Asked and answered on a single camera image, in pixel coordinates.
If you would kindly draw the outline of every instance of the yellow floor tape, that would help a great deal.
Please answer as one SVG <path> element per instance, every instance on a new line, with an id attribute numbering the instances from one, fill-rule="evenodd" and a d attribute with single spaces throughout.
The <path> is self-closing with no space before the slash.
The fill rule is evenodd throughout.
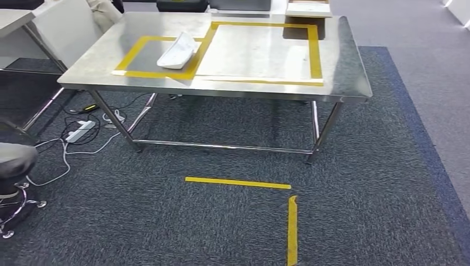
<path id="1" fill-rule="evenodd" d="M 201 182 L 201 183 L 216 183 L 216 184 L 225 184 L 225 185 L 279 188 L 282 190 L 291 189 L 291 186 L 287 184 L 241 181 L 241 180 L 218 179 L 218 178 L 205 178 L 205 177 L 192 177 L 192 176 L 187 176 L 185 178 L 185 181 L 186 182 Z"/>

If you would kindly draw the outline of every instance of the desk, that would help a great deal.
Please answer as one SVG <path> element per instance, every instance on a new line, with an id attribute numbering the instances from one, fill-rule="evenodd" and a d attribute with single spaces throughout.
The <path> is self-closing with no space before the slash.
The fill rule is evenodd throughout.
<path id="1" fill-rule="evenodd" d="M 26 33 L 33 39 L 37 46 L 46 54 L 46 56 L 54 62 L 54 64 L 62 71 L 65 72 L 67 67 L 54 55 L 54 53 L 44 44 L 40 37 L 37 36 L 33 30 L 34 25 L 30 22 L 34 19 L 34 14 L 29 10 L 17 9 L 0 9 L 0 38 L 7 36 L 18 28 L 23 28 Z M 18 126 L 7 120 L 5 117 L 0 117 L 0 122 L 7 124 L 13 129 L 17 130 L 23 135 L 29 136 L 26 131 L 38 120 L 42 113 L 52 104 L 52 102 L 62 93 L 64 88 L 61 88 L 55 95 L 35 114 L 24 126 Z"/>
<path id="2" fill-rule="evenodd" d="M 198 43 L 181 70 L 156 65 L 181 31 Z M 87 90 L 128 143 L 308 154 L 312 163 L 344 103 L 372 97 L 359 51 L 345 17 L 291 21 L 284 15 L 128 12 L 64 75 L 67 89 Z M 153 93 L 128 128 L 119 122 L 99 91 Z M 302 100 L 311 103 L 313 148 L 229 146 L 138 140 L 131 136 L 158 93 Z M 334 103 L 318 128 L 316 101 Z"/>

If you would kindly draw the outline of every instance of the gray carpet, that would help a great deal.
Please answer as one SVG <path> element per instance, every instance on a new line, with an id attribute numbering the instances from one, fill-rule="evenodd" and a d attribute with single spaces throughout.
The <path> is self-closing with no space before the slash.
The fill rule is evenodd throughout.
<path id="1" fill-rule="evenodd" d="M 313 166 L 301 155 L 265 152 L 151 146 L 137 154 L 117 137 L 98 155 L 70 156 L 69 175 L 33 188 L 49 204 L 0 242 L 1 264 L 285 265 L 287 201 L 298 195 L 299 265 L 468 265 L 467 217 L 390 56 L 385 48 L 360 51 L 374 97 L 346 106 Z M 115 106 L 135 96 L 104 94 Z M 91 102 L 80 94 L 68 108 Z M 127 116 L 144 102 L 124 109 Z M 331 105 L 319 107 L 324 119 Z M 161 95 L 134 135 L 308 148 L 309 112 L 290 101 Z M 65 116 L 41 138 L 57 137 Z M 95 150 L 114 133 L 102 129 L 70 151 Z M 61 152 L 57 145 L 42 153 L 32 178 L 63 172 Z M 186 183 L 185 176 L 293 189 Z"/>
<path id="2" fill-rule="evenodd" d="M 356 43 L 385 46 L 470 215 L 470 31 L 442 0 L 335 0 Z"/>

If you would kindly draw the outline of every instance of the black bag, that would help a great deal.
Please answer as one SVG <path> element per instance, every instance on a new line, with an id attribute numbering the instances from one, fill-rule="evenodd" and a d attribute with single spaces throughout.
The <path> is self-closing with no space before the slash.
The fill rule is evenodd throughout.
<path id="1" fill-rule="evenodd" d="M 44 0 L 0 0 L 0 9 L 33 10 L 44 3 Z"/>
<path id="2" fill-rule="evenodd" d="M 206 11 L 208 5 L 208 0 L 157 0 L 157 8 L 160 12 L 203 13 Z"/>

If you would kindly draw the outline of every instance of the electrical cord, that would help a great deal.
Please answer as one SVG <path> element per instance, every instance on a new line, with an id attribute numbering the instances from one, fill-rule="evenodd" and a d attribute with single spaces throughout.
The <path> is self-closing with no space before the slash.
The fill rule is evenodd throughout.
<path id="1" fill-rule="evenodd" d="M 117 135 L 120 135 L 121 133 L 117 133 L 115 135 L 113 135 L 112 137 L 110 137 L 108 139 L 108 141 L 106 143 L 104 143 L 104 145 L 102 145 L 101 148 L 99 148 L 98 150 L 96 151 L 93 151 L 93 152 L 67 152 L 67 147 L 69 146 L 69 143 L 65 142 L 63 139 L 60 139 L 60 138 L 57 138 L 57 139 L 52 139 L 52 140 L 49 140 L 49 141 L 45 141 L 41 144 L 38 144 L 36 145 L 35 147 L 38 148 L 38 147 L 41 147 L 42 145 L 45 145 L 47 143 L 50 143 L 50 142 L 54 142 L 54 141 L 60 141 L 62 143 L 62 147 L 64 149 L 63 153 L 62 153 L 62 159 L 64 160 L 64 163 L 65 165 L 67 166 L 67 170 L 62 173 L 60 176 L 58 177 L 55 177 L 45 183 L 42 183 L 42 184 L 37 184 L 35 183 L 33 180 L 31 180 L 31 178 L 29 176 L 26 176 L 26 179 L 33 185 L 33 186 L 37 186 L 37 187 L 42 187 L 42 186 L 45 186 L 45 185 L 48 185 L 58 179 L 60 179 L 61 177 L 65 176 L 66 174 L 68 174 L 71 170 L 71 167 L 70 167 L 70 164 L 69 162 L 67 161 L 67 155 L 74 155 L 74 154 L 97 154 L 98 152 L 100 152 L 101 150 L 103 150 L 110 142 L 111 140 L 113 140 L 114 137 L 116 137 Z"/>
<path id="2" fill-rule="evenodd" d="M 129 104 L 127 105 L 124 105 L 124 106 L 121 106 L 121 107 L 118 107 L 118 108 L 115 108 L 113 107 L 113 109 L 116 111 L 119 119 L 127 119 L 127 114 L 125 112 L 123 112 L 121 109 L 123 108 L 126 108 L 126 107 L 129 107 L 131 106 L 137 99 L 141 98 L 142 96 L 144 95 L 147 95 L 147 94 L 151 94 L 151 93 L 144 93 L 144 94 L 141 94 L 139 95 L 138 97 L 136 97 L 134 100 L 132 100 Z M 41 183 L 41 184 L 38 184 L 38 183 L 35 183 L 33 180 L 31 180 L 31 178 L 29 176 L 26 176 L 26 179 L 33 185 L 33 186 L 37 186 L 37 187 L 41 187 L 41 186 L 45 186 L 45 185 L 48 185 L 60 178 L 62 178 L 63 176 L 67 175 L 70 170 L 71 170 L 71 167 L 70 167 L 70 164 L 69 162 L 67 161 L 67 156 L 68 155 L 77 155 L 77 154 L 97 154 L 98 152 L 102 151 L 110 142 L 111 140 L 113 140 L 113 138 L 117 137 L 117 135 L 120 135 L 120 133 L 117 133 L 113 136 L 111 136 L 106 143 L 104 143 L 102 145 L 101 148 L 99 148 L 98 150 L 96 151 L 93 151 L 93 152 L 68 152 L 67 151 L 67 148 L 71 145 L 75 145 L 75 146 L 79 146 L 79 145 L 85 145 L 85 144 L 88 144 L 90 142 L 92 142 L 93 140 L 96 139 L 96 137 L 98 136 L 99 132 L 100 132 L 100 129 L 103 127 L 103 126 L 106 126 L 106 125 L 101 125 L 101 121 L 100 119 L 98 119 L 96 116 L 92 115 L 92 114 L 88 114 L 86 120 L 85 119 L 82 119 L 82 118 L 79 118 L 79 117 L 75 117 L 77 115 L 82 115 L 80 113 L 77 113 L 77 114 L 73 114 L 73 113 L 70 113 L 68 111 L 66 111 L 65 107 L 60 104 L 60 103 L 57 103 L 59 104 L 61 107 L 62 107 L 62 110 L 64 111 L 64 113 L 68 114 L 68 115 L 71 115 L 71 116 L 66 116 L 64 118 L 64 123 L 65 123 L 65 128 L 64 130 L 62 131 L 62 133 L 60 134 L 60 137 L 59 138 L 56 138 L 56 139 L 52 139 L 52 140 L 49 140 L 49 141 L 45 141 L 45 142 L 41 142 L 40 144 L 36 145 L 35 147 L 36 148 L 39 148 L 45 144 L 48 144 L 48 143 L 51 143 L 51 142 L 54 142 L 51 146 L 47 147 L 46 149 L 40 151 L 39 153 L 42 153 L 50 148 L 52 148 L 54 145 L 55 145 L 55 142 L 56 141 L 60 141 L 62 143 L 62 148 L 63 148 L 63 153 L 62 153 L 62 159 L 65 163 L 65 165 L 67 166 L 67 170 L 62 173 L 61 175 L 59 175 L 58 177 L 55 177 L 45 183 Z M 68 119 L 78 119 L 79 121 L 90 121 L 90 118 L 93 117 L 94 119 L 96 119 L 96 121 L 98 122 L 98 126 L 96 127 L 93 127 L 91 129 L 88 129 L 89 132 L 92 132 L 89 136 L 85 137 L 83 140 L 81 140 L 79 143 L 75 142 L 75 143 L 67 143 L 65 142 L 65 138 L 67 137 L 67 132 L 68 132 L 68 128 L 70 127 L 70 125 L 72 125 L 74 122 L 77 122 L 77 120 L 75 121 L 72 121 L 72 122 L 68 122 L 67 120 Z"/>

